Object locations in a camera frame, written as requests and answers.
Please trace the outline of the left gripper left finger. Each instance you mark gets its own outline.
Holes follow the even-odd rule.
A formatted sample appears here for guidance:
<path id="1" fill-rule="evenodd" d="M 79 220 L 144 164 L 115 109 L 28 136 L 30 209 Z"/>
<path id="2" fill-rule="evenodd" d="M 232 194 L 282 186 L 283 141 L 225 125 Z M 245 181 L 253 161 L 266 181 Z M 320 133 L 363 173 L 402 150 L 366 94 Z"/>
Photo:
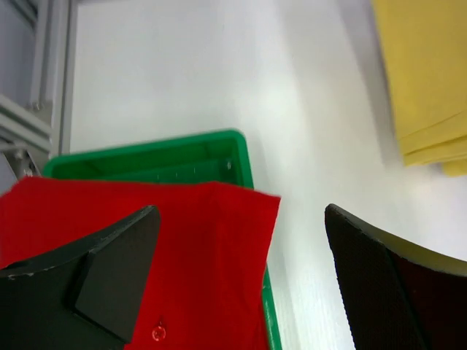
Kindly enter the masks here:
<path id="1" fill-rule="evenodd" d="M 146 206 L 1 269 L 2 349 L 123 349 L 131 342 L 160 215 Z"/>

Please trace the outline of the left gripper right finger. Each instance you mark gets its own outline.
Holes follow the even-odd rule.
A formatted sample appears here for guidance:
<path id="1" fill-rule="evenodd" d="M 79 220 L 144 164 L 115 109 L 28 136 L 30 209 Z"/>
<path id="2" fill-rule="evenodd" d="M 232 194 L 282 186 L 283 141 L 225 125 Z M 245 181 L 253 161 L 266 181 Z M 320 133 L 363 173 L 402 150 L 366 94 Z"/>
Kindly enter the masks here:
<path id="1" fill-rule="evenodd" d="M 335 204 L 325 231 L 357 349 L 465 349 L 466 262 Z"/>

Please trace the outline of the red trousers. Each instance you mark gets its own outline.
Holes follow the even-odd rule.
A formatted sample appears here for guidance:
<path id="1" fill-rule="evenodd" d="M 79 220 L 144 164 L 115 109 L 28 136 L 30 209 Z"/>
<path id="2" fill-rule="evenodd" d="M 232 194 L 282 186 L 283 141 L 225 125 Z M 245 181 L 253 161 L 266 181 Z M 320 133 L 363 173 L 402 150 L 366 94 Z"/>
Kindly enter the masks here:
<path id="1" fill-rule="evenodd" d="M 1 197 L 1 265 L 154 206 L 161 226 L 129 348 L 267 349 L 261 290 L 279 202 L 217 182 L 30 177 Z"/>

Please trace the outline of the yellow trousers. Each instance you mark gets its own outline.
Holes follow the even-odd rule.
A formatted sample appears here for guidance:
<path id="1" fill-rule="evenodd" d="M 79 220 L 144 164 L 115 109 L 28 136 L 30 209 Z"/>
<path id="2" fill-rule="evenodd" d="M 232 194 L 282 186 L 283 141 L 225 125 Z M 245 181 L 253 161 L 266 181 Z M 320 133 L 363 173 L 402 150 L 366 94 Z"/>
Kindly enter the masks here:
<path id="1" fill-rule="evenodd" d="M 372 7 L 404 164 L 466 175 L 466 2 Z"/>

